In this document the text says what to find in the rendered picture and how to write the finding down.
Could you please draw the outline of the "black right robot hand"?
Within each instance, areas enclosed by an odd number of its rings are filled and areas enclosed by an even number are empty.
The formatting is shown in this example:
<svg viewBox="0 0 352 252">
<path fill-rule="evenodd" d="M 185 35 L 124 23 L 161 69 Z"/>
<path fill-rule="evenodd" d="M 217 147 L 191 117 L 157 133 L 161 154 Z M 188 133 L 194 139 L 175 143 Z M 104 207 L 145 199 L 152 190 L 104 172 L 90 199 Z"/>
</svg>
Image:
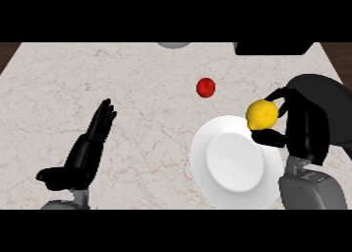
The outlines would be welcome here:
<svg viewBox="0 0 352 252">
<path fill-rule="evenodd" d="M 273 101 L 284 98 L 279 116 L 287 117 L 287 129 L 281 134 L 273 129 L 253 130 L 253 141 L 265 146 L 287 148 L 291 157 L 322 165 L 330 147 L 330 128 L 325 110 L 306 99 L 296 89 L 279 88 L 268 96 Z"/>
</svg>

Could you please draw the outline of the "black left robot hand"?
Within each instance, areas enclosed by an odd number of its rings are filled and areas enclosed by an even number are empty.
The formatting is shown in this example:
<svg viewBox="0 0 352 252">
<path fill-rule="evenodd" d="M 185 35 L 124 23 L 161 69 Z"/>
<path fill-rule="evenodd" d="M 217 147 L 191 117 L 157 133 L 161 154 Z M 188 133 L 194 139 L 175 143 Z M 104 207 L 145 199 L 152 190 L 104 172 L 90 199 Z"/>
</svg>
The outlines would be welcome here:
<svg viewBox="0 0 352 252">
<path fill-rule="evenodd" d="M 45 183 L 48 190 L 84 190 L 89 188 L 96 176 L 104 144 L 115 117 L 117 111 L 111 100 L 105 99 L 93 114 L 87 131 L 76 140 L 64 166 L 45 168 L 37 173 L 37 181 Z"/>
</svg>

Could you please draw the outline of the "yellow lemon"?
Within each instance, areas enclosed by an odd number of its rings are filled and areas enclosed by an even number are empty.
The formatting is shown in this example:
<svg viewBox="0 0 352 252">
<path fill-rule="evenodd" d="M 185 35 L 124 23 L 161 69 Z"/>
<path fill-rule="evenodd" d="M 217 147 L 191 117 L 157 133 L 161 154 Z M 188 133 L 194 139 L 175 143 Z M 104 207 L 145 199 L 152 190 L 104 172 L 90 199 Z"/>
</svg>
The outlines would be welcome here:
<svg viewBox="0 0 352 252">
<path fill-rule="evenodd" d="M 247 126 L 251 131 L 273 127 L 278 121 L 279 111 L 273 101 L 256 100 L 245 111 Z"/>
</svg>

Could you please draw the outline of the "black frying pan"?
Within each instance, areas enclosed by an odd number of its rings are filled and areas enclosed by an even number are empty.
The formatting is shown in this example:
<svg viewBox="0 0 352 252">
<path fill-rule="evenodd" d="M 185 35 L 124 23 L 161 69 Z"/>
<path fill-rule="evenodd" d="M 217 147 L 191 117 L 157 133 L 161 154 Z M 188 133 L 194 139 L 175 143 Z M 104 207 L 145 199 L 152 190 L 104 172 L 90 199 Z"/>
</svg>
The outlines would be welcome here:
<svg viewBox="0 0 352 252">
<path fill-rule="evenodd" d="M 325 111 L 330 125 L 330 144 L 341 147 L 352 159 L 352 92 L 331 78 L 301 74 L 287 84 Z"/>
</svg>

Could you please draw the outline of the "white plate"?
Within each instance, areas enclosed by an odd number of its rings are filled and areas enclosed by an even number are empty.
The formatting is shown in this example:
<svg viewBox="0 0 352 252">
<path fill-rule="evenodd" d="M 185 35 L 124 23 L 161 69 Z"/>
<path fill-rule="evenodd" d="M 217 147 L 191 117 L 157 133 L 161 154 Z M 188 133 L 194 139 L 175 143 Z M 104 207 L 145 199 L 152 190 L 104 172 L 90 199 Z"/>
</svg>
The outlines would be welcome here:
<svg viewBox="0 0 352 252">
<path fill-rule="evenodd" d="M 189 152 L 198 188 L 220 209 L 269 209 L 279 198 L 284 162 L 276 148 L 251 140 L 245 119 L 225 115 L 198 129 Z"/>
</svg>

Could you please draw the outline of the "red tomato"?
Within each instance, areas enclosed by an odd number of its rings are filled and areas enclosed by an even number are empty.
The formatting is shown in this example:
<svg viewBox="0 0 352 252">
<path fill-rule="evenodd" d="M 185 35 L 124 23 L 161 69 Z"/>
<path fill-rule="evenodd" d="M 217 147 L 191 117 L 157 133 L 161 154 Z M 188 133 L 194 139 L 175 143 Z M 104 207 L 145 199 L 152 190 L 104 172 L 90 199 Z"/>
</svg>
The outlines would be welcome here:
<svg viewBox="0 0 352 252">
<path fill-rule="evenodd" d="M 197 84 L 197 93 L 200 97 L 211 97 L 216 92 L 216 82 L 210 78 L 203 78 Z"/>
</svg>

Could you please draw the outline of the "black appliance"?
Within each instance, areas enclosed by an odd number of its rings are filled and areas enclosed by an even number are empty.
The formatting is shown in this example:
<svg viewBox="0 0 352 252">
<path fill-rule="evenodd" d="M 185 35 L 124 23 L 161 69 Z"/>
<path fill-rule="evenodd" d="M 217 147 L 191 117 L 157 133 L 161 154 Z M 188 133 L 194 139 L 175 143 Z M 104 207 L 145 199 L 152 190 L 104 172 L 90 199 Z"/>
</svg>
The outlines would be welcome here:
<svg viewBox="0 0 352 252">
<path fill-rule="evenodd" d="M 303 55 L 312 47 L 310 42 L 237 42 L 237 55 Z"/>
</svg>

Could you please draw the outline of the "grey round object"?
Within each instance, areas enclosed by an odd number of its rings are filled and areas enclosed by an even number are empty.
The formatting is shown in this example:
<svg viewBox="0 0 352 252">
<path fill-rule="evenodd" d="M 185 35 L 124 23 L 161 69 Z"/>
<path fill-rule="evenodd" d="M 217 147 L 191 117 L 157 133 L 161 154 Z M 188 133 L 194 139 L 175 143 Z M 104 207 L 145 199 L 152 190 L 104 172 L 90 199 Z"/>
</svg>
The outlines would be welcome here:
<svg viewBox="0 0 352 252">
<path fill-rule="evenodd" d="M 167 49 L 179 49 L 191 44 L 191 42 L 157 42 L 157 44 Z"/>
</svg>

